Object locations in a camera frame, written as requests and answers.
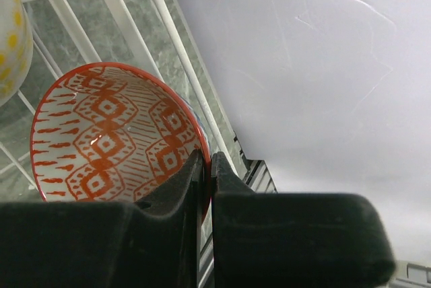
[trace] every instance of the ceramic bowl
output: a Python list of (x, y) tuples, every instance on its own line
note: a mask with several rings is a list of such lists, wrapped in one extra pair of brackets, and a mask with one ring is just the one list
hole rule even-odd
[(0, 0), (0, 106), (24, 82), (33, 56), (32, 29), (20, 0)]
[(207, 137), (189, 105), (154, 76), (120, 63), (84, 65), (58, 79), (31, 132), (45, 201), (135, 202), (194, 149), (202, 150), (209, 176)]

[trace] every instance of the rack wire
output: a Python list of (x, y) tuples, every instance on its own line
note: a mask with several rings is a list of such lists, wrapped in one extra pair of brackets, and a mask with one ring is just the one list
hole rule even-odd
[[(37, 0), (22, 0), (23, 3), (29, 3)], [(76, 45), (80, 55), (87, 63), (99, 62), (101, 58), (96, 51), (94, 45), (89, 39), (86, 31), (83, 29), (81, 23), (79, 22), (76, 14), (73, 12), (70, 4), (67, 0), (48, 0), (51, 7), (54, 9), (58, 18), (60, 19), (63, 27), (67, 31), (68, 35)], [(196, 72), (191, 64), (191, 60), (187, 54), (185, 46), (181, 40), (180, 34), (174, 24), (174, 20), (168, 10), (165, 0), (152, 0), (154, 2), (155, 8), (158, 11), (158, 15), (161, 17), (164, 25), (166, 26), (166, 30), (172, 40), (172, 43), (176, 49), (178, 57), (183, 65), (185, 73), (187, 74), (187, 78), (195, 92), (197, 99), (199, 101), (199, 105), (203, 111), (203, 115), (208, 122), (211, 133), (213, 134), (215, 141), (218, 145), (218, 148), (226, 154), (229, 162), (234, 170), (236, 170), (232, 157), (228, 151), (225, 140), (220, 132), (220, 128), (214, 118), (213, 112), (208, 104), (205, 93), (202, 89), (202, 86), (199, 82), (199, 79), (196, 75)], [(112, 14), (121, 34), (123, 35), (129, 49), (134, 54), (135, 58), (139, 66), (146, 71), (149, 71), (156, 77), (163, 80), (161, 73), (157, 67), (157, 64), (154, 58), (151, 56), (147, 44), (139, 30), (137, 29), (137, 25), (133, 20), (130, 11), (127, 8), (127, 5), (124, 0), (104, 0), (105, 4), (109, 8), (110, 13)], [(64, 72), (60, 69), (59, 65), (54, 60), (53, 56), (51, 56), (48, 48), (45, 46), (44, 42), (38, 35), (36, 29), (33, 28), (34, 35), (34, 50), (39, 54), (40, 58), (43, 60), (46, 68), (49, 73), (55, 78), (58, 79)], [(24, 104), (24, 106), (28, 109), (31, 115), (35, 114), (35, 107), (31, 104), (29, 99), (21, 92), (18, 92), (18, 97)], [(2, 175), (4, 175), (7, 171), (9, 171), (14, 166), (22, 173), (22, 175), (27, 179), (30, 185), (35, 186), (35, 182), (32, 175), (27, 173), (26, 169), (22, 166), (23, 161), (26, 161), (30, 153), (26, 152), (20, 157), (16, 158), (13, 156), (10, 150), (6, 148), (6, 146), (0, 143), (0, 149), (2, 152), (9, 158), (10, 163), (3, 167), (0, 170), (0, 179)]]

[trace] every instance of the bowl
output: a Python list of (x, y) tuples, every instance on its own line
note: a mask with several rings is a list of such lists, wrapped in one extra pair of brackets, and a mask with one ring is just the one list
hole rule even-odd
[(194, 149), (203, 153), (208, 182), (211, 152), (191, 107), (141, 69), (92, 63), (44, 95), (30, 156), (45, 201), (135, 202), (177, 173)]

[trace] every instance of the bowl rim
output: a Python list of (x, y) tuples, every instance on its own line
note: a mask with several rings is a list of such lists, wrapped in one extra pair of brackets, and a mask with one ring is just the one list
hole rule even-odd
[[(201, 127), (199, 126), (197, 119), (195, 118), (194, 114), (190, 111), (189, 107), (184, 103), (184, 100), (173, 89), (171, 89), (167, 84), (165, 84), (163, 81), (160, 81), (157, 77), (153, 76), (152, 74), (148, 73), (147, 71), (144, 71), (143, 69), (140, 69), (140, 68), (128, 65), (128, 64), (123, 64), (123, 63), (102, 61), (102, 62), (98, 62), (98, 63), (89, 63), (89, 64), (85, 64), (85, 65), (76, 67), (76, 68), (68, 71), (64, 75), (60, 76), (60, 78), (58, 78), (49, 87), (49, 89), (43, 95), (42, 99), (39, 101), (38, 107), (37, 107), (36, 112), (34, 113), (34, 116), (33, 116), (32, 129), (30, 131), (30, 162), (32, 164), (32, 171), (33, 171), (34, 180), (35, 180), (35, 183), (37, 185), (39, 194), (42, 197), (42, 200), (45, 202), (48, 201), (46, 199), (45, 193), (42, 191), (42, 189), (40, 187), (40, 183), (38, 181), (38, 177), (36, 176), (36, 170), (34, 167), (33, 136), (34, 136), (35, 126), (37, 123), (37, 117), (38, 117), (38, 115), (42, 109), (42, 105), (45, 104), (46, 99), (52, 94), (53, 90), (56, 89), (57, 86), (61, 82), (63, 82), (65, 79), (67, 79), (73, 75), (77, 75), (79, 73), (82, 73), (84, 71), (87, 71), (87, 70), (89, 70), (91, 68), (95, 68), (95, 67), (120, 68), (120, 69), (124, 69), (126, 71), (130, 71), (140, 78), (149, 79), (150, 81), (155, 83), (157, 86), (160, 86), (166, 93), (168, 93), (172, 97), (172, 99), (182, 108), (183, 112), (186, 114), (186, 116), (189, 118), (191, 124), (193, 125), (193, 129), (195, 130), (196, 135), (197, 135), (199, 142), (201, 144), (203, 160), (205, 163), (205, 165), (204, 165), (204, 169), (205, 169), (205, 184), (204, 184), (204, 186), (207, 187), (207, 193), (206, 194), (209, 194), (208, 192), (209, 192), (209, 189), (211, 188), (211, 186), (209, 185), (209, 182), (211, 180), (211, 152), (209, 151), (209, 147), (208, 147), (206, 138), (203, 135), (203, 131), (201, 130)], [(208, 206), (209, 206), (209, 196), (205, 197), (204, 199), (205, 199), (204, 207), (205, 206), (207, 206), (207, 207), (205, 207), (203, 209), (203, 215), (206, 214), (206, 211), (207, 211)]]

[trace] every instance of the yellow polka dot object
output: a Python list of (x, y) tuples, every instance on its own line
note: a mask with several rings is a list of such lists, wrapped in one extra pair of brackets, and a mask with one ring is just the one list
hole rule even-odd
[(21, 0), (0, 0), (0, 106), (24, 82), (33, 57), (32, 27)]

